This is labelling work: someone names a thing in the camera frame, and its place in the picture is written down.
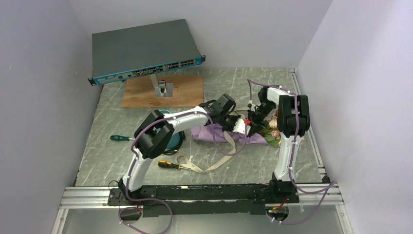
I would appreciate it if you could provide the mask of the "beige ribbon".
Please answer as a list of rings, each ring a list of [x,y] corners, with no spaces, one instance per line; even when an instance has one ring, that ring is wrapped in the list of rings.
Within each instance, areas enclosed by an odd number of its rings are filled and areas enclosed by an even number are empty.
[[[240,114],[240,118],[246,119],[246,108],[236,109],[233,112]],[[204,157],[200,160],[195,160],[193,155],[178,156],[176,161],[182,168],[188,168],[197,173],[208,173],[225,166],[246,145],[245,142],[242,144],[238,141],[235,143],[218,143],[194,140],[193,138],[192,140],[199,143],[210,143],[212,153],[204,153]]]

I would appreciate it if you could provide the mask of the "purple flower bouquet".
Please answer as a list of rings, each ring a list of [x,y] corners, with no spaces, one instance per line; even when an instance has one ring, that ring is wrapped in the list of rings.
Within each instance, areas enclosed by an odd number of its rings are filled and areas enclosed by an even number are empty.
[[[245,137],[244,134],[231,131],[223,131],[219,124],[191,128],[190,133],[194,140],[218,142],[218,143],[235,143],[236,141],[246,144],[271,144],[275,147],[281,146],[281,133],[276,129],[276,119],[272,118],[270,126],[274,126],[270,132],[253,134]]]

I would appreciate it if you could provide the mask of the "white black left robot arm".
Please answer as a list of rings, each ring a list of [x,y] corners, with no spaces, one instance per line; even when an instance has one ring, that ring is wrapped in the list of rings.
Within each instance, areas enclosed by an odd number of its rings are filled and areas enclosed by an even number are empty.
[[[129,205],[139,200],[150,164],[164,153],[174,134],[210,124],[218,124],[224,131],[233,131],[241,119],[233,112],[235,105],[233,98],[223,94],[218,100],[210,100],[182,112],[163,114],[159,110],[152,111],[134,133],[133,158],[118,184],[121,199]]]

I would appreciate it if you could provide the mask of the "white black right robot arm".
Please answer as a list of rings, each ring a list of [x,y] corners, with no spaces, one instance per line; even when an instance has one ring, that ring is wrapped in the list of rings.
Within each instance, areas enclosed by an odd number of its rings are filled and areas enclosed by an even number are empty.
[[[292,93],[279,86],[264,86],[259,91],[258,98],[259,105],[248,105],[248,136],[263,130],[264,118],[273,110],[278,111],[277,128],[281,134],[281,147],[274,176],[276,180],[283,182],[292,181],[298,148],[310,128],[308,96]]]

